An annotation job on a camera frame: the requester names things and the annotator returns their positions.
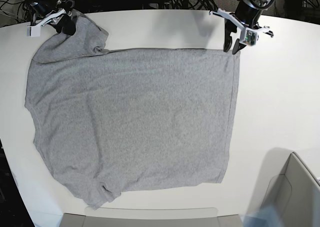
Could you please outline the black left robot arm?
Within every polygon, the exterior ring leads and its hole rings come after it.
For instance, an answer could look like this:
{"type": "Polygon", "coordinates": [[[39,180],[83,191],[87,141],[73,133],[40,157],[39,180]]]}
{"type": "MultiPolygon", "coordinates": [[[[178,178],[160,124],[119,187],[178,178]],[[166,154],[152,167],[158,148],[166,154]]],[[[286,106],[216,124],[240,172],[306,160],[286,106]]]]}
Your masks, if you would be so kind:
{"type": "Polygon", "coordinates": [[[267,10],[275,0],[237,0],[238,5],[234,12],[219,10],[224,21],[223,51],[232,49],[236,54],[245,47],[255,46],[259,33],[273,37],[274,34],[268,26],[260,26],[258,20],[264,10],[267,10]]]}

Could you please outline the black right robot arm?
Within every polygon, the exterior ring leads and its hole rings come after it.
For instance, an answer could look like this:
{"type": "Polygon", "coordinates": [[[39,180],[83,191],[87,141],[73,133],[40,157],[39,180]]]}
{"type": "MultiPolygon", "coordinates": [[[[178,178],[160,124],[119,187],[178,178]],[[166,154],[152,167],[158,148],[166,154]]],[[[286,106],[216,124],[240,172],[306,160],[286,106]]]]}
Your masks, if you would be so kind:
{"type": "Polygon", "coordinates": [[[39,37],[42,27],[52,26],[57,33],[72,36],[76,24],[72,20],[74,2],[72,0],[24,0],[30,13],[28,37],[39,37]]]}

